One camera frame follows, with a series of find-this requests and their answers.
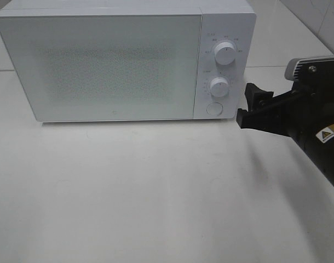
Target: warning label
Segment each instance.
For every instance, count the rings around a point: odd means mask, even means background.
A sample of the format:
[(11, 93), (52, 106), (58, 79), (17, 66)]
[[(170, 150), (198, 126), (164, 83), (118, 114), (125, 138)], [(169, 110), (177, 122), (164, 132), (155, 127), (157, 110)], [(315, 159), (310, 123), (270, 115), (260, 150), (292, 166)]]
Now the warning label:
[(329, 141), (330, 139), (334, 138), (334, 124), (320, 130), (315, 135), (323, 144)]

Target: power dial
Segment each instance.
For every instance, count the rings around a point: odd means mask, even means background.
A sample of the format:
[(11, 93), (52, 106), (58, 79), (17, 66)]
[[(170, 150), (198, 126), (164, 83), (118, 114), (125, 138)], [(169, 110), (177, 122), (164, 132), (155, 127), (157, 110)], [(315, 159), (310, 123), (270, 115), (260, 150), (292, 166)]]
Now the power dial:
[(214, 48), (215, 59), (220, 65), (228, 65), (234, 61), (237, 48), (235, 44), (230, 41), (224, 41), (219, 43)]
[(225, 78), (214, 78), (210, 82), (210, 92), (213, 97), (224, 97), (229, 93), (229, 83)]

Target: white knob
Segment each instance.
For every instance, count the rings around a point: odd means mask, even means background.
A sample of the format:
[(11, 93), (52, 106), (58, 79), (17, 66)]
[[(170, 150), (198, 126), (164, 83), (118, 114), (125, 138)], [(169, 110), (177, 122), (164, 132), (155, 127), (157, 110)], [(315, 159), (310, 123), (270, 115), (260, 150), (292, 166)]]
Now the white knob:
[(229, 83), (225, 78), (214, 78), (210, 83), (210, 92), (214, 97), (224, 97), (229, 93)]
[(214, 52), (218, 64), (228, 65), (234, 61), (237, 48), (233, 43), (224, 41), (215, 47)]

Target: table surface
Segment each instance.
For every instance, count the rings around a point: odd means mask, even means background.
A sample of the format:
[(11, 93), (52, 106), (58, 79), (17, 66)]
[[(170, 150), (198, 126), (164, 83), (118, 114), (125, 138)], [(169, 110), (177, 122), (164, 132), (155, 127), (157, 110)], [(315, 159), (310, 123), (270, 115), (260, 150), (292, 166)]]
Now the table surface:
[[(245, 81), (283, 93), (291, 58), (330, 52), (279, 1), (249, 2)], [(0, 40), (4, 262), (334, 262), (334, 188), (233, 119), (38, 123)]]

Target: microwave window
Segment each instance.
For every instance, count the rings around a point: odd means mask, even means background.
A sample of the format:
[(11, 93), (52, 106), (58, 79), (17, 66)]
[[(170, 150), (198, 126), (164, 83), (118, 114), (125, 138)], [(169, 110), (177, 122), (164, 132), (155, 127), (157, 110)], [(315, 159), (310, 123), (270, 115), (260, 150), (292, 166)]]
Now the microwave window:
[(193, 118), (200, 15), (0, 19), (39, 121)]
[(134, 43), (130, 47), (102, 49), (49, 49), (35, 45), (34, 56), (39, 58), (42, 78), (52, 83), (46, 89), (49, 103), (171, 102), (177, 86), (174, 43), (167, 44), (166, 40), (156, 47)]

